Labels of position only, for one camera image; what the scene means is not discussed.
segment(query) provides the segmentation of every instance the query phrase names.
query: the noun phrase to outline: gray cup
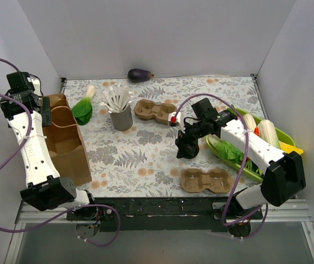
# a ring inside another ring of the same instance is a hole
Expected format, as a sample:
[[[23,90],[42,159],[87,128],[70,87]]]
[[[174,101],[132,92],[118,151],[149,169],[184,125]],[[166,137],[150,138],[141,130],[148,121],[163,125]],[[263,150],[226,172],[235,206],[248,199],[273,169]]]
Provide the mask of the gray cup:
[[[133,125],[130,105],[120,113],[110,113],[113,127],[118,131],[126,131]]]

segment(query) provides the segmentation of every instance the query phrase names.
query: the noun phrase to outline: gray floor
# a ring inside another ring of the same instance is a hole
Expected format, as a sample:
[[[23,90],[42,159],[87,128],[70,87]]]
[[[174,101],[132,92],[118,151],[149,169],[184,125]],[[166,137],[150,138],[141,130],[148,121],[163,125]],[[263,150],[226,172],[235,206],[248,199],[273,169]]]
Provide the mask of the gray floor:
[[[99,233],[96,241],[108,241]],[[24,235],[17,263],[313,263],[301,223],[266,223],[240,242],[201,230],[121,232],[105,248],[77,239],[74,224],[48,224]]]

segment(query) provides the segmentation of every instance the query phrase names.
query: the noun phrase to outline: eggplant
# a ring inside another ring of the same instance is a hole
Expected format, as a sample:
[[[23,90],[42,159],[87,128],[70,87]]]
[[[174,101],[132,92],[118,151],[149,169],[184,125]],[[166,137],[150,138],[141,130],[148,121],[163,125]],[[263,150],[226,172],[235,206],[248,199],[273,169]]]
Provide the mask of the eggplant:
[[[128,79],[132,83],[139,83],[141,81],[148,81],[154,75],[149,72],[148,70],[141,70],[141,69],[131,69],[128,72]]]

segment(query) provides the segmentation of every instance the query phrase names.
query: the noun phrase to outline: green tray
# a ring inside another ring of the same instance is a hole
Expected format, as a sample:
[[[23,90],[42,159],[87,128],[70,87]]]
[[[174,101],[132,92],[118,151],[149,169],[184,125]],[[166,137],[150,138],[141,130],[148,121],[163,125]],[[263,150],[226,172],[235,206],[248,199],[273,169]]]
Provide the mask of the green tray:
[[[238,112],[242,115],[244,114],[247,114],[248,112],[242,110],[242,109],[239,109],[239,108],[235,108],[238,110]],[[258,124],[260,123],[260,121],[262,120],[261,118],[258,118],[256,117],[255,115],[252,115],[254,117],[254,120],[255,120],[255,123]],[[279,141],[282,141],[283,143],[286,143],[286,144],[289,144],[291,146],[295,146],[295,142],[294,140],[289,136],[287,135],[285,132],[281,131],[280,129],[276,128],[276,132],[277,132],[277,137],[278,137],[278,140]],[[206,142],[207,142],[207,145],[209,146],[209,148],[211,149],[211,152],[213,154],[215,154],[218,158],[220,158],[222,161],[224,161],[224,163],[226,163],[228,166],[236,169],[237,171],[240,170],[240,165],[239,164],[236,164],[234,163],[233,161],[229,161],[228,159],[223,159],[220,157],[219,155],[219,152],[210,144],[209,140],[208,140],[208,136],[206,136]],[[262,178],[259,174],[255,173],[255,172],[252,172],[251,170],[247,169],[247,168],[244,168],[243,170],[243,175],[246,175],[248,176],[250,179],[258,182],[258,183],[261,183],[262,182]]]

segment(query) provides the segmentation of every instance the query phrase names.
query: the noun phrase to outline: floral tablecloth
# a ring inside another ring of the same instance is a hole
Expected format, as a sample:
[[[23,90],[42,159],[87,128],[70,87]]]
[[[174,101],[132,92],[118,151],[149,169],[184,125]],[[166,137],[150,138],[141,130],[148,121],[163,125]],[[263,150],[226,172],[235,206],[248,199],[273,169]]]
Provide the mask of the floral tablecloth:
[[[199,140],[200,152],[196,158],[177,159],[177,147],[174,144],[177,129],[135,116],[134,106],[142,98],[179,106],[190,95],[208,92],[263,117],[251,77],[155,78],[140,84],[130,84],[127,79],[68,80],[64,94],[71,107],[83,97],[89,84],[96,86],[97,94],[93,100],[92,118],[87,125],[80,126],[80,130],[88,152],[93,181],[79,189],[88,189],[95,197],[218,195],[208,190],[197,194],[185,192],[181,188],[180,173],[186,168],[200,168],[206,172],[213,168],[224,168],[233,179],[236,178],[236,171],[211,153],[205,138]],[[99,105],[104,101],[102,91],[119,84],[128,85],[134,96],[131,103],[134,123],[124,132],[113,128],[109,113]],[[183,107],[183,113],[194,117],[191,104],[201,99],[189,101]],[[222,103],[210,100],[218,110],[226,108]],[[237,189],[255,184],[242,176]]]

